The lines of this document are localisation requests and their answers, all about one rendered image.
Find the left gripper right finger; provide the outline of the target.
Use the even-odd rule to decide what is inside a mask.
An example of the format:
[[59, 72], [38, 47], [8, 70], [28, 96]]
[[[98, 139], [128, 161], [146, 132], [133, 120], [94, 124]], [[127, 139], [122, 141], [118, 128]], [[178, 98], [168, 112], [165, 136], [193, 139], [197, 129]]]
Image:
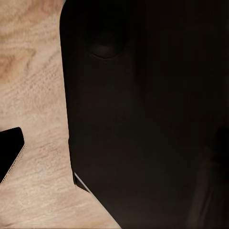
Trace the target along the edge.
[[229, 129], [224, 127], [219, 127], [214, 141], [216, 147], [229, 164]]

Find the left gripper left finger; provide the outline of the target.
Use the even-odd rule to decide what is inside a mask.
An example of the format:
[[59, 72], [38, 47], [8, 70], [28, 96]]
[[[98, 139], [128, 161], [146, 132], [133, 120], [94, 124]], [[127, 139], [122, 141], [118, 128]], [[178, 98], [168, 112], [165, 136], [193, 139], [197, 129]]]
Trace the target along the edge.
[[20, 127], [0, 132], [0, 183], [24, 146]]

